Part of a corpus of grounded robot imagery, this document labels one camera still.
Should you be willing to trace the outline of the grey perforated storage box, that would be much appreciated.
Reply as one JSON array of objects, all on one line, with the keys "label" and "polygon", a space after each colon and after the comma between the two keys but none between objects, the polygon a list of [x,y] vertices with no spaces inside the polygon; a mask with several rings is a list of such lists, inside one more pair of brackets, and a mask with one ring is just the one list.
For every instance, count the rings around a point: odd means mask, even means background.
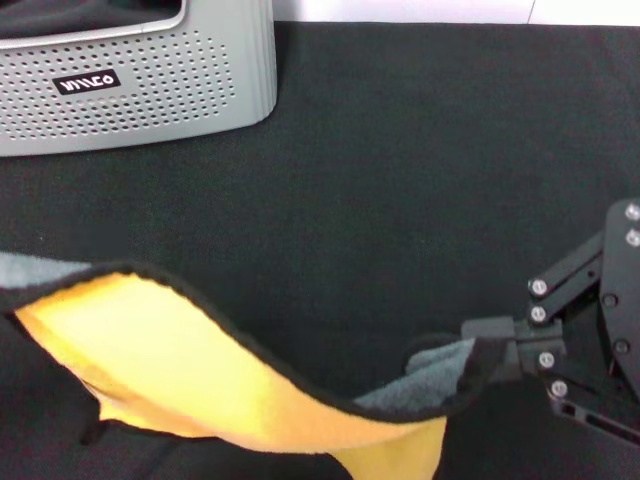
[{"label": "grey perforated storage box", "polygon": [[169,20],[0,39],[0,158],[233,130],[276,102],[273,0],[183,0]]}]

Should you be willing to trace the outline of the yellow towel with black edge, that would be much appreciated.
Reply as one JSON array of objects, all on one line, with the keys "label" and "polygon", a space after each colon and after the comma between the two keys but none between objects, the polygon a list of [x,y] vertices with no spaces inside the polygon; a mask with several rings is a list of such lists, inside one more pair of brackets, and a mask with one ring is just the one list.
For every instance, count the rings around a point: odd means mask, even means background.
[{"label": "yellow towel with black edge", "polygon": [[399,378],[347,398],[151,265],[0,251],[0,312],[80,381],[103,422],[328,455],[349,480],[434,480],[449,418],[481,395],[508,348],[493,337],[425,348]]}]

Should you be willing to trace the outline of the dark grey cloth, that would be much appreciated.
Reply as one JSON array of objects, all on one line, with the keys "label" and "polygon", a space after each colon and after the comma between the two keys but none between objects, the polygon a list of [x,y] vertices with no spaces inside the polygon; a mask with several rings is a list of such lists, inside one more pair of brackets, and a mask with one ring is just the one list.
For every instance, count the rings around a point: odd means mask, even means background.
[{"label": "dark grey cloth", "polygon": [[183,0],[0,0],[0,39],[164,21],[182,5]]}]

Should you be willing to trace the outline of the black tablecloth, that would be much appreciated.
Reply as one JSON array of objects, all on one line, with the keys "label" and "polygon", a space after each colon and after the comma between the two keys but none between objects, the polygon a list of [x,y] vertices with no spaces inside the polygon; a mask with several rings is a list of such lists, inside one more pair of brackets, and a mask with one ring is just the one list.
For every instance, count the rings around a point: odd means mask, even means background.
[{"label": "black tablecloth", "polygon": [[640,29],[279,24],[244,130],[0,159],[0,251],[154,264],[315,384],[518,315],[640,197]]}]

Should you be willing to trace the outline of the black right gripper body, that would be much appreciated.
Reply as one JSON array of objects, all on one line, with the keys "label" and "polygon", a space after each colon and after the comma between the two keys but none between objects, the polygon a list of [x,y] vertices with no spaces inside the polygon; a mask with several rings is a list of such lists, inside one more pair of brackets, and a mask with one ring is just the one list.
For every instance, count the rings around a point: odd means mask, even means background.
[{"label": "black right gripper body", "polygon": [[640,395],[640,198],[621,200],[607,212],[600,291],[612,353]]}]

